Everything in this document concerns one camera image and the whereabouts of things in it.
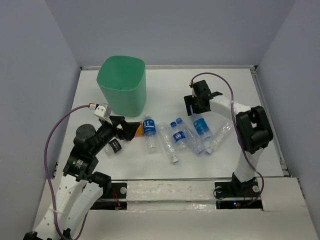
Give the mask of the blue label white cap bottle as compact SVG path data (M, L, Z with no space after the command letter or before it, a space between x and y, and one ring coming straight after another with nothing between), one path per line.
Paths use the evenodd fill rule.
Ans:
M144 115L142 122L143 133L146 141L147 151L150 154L157 152L157 131L156 124L149 114Z

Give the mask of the clear crushed white cap bottle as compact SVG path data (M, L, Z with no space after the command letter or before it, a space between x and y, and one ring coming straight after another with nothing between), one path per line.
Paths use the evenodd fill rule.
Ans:
M173 165L179 162L177 151L175 150L171 132L168 125L165 122L161 122L157 125L160 141L165 149L165 152Z

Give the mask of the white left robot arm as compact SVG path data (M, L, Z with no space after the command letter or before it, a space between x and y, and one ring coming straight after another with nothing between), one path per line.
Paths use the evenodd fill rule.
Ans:
M114 138L131 141L140 123L126 122L123 116L110 116L100 123L98 129L91 124L77 128L52 204L24 239L77 240L80 234L76 231L82 232L90 208L99 198L110 194L111 177L95 170L99 162L97 154Z

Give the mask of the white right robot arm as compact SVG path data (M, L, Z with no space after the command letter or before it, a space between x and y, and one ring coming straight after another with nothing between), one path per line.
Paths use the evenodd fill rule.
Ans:
M192 94L183 98L188 116L213 112L233 123L241 153L231 181L219 190L233 197L242 196L254 186L260 155L274 138L266 111L260 105L249 107L235 102L232 88L229 88L230 98L226 98L221 92L211 92L205 80L191 81L189 87Z

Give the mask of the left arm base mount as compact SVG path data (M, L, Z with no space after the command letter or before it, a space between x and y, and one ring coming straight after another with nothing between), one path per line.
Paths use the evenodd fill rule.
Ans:
M91 210L120 211L127 209L127 190L126 182L112 182L108 193L103 193L90 208Z

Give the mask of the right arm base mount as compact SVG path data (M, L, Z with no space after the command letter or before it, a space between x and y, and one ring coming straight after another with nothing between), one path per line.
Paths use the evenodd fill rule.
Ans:
M233 173L231 180L215 182L212 194L218 210L263 210L261 191L255 177L241 182Z

